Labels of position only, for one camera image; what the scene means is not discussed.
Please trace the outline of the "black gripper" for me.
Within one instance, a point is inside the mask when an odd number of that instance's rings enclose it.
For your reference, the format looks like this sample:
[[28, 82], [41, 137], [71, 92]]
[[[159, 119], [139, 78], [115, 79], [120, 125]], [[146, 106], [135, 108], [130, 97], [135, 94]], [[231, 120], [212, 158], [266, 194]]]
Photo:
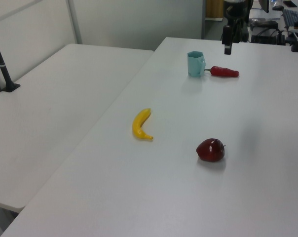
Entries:
[[250, 0], [224, 0], [224, 18], [227, 19], [226, 26], [223, 27], [223, 38], [222, 44], [224, 45], [225, 55], [231, 54], [232, 47], [232, 25], [236, 23], [237, 20], [244, 21], [240, 27], [240, 41], [248, 41], [248, 28], [247, 24], [249, 21], [249, 14], [251, 9]]

